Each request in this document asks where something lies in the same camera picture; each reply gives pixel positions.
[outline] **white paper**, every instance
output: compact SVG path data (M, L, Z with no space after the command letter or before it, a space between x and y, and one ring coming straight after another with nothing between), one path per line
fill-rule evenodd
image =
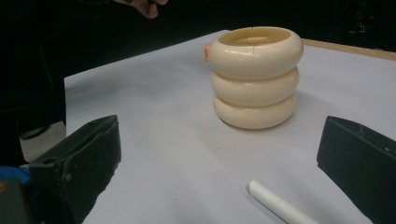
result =
M120 122L122 161L85 223L283 223L248 195L252 178L319 223L371 223L316 156L327 116L396 139L396 62L305 47L293 115L247 131L212 105L204 46L224 32L65 80L68 134Z

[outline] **dark background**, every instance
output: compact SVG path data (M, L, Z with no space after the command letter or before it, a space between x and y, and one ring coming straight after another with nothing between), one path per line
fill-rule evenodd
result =
M70 22L48 43L46 53L51 71L67 77L249 26L279 26L302 38L396 51L395 9L396 1L389 0L169 0L159 7L158 18L148 20L133 8L111 4L99 22Z

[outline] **cream ring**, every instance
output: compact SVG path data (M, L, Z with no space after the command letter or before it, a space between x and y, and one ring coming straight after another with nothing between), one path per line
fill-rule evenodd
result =
M301 38L293 31L251 27L216 38L208 47L207 58L224 76L263 79L287 73L300 61L303 50Z
M297 67L280 77L264 80L233 79L211 74L212 88L224 101L235 105L263 106L282 101L294 93L299 82Z
M293 112L295 95L285 100L262 107L243 107L227 104L215 96L213 105L218 116L225 122L245 129L264 129L285 121Z

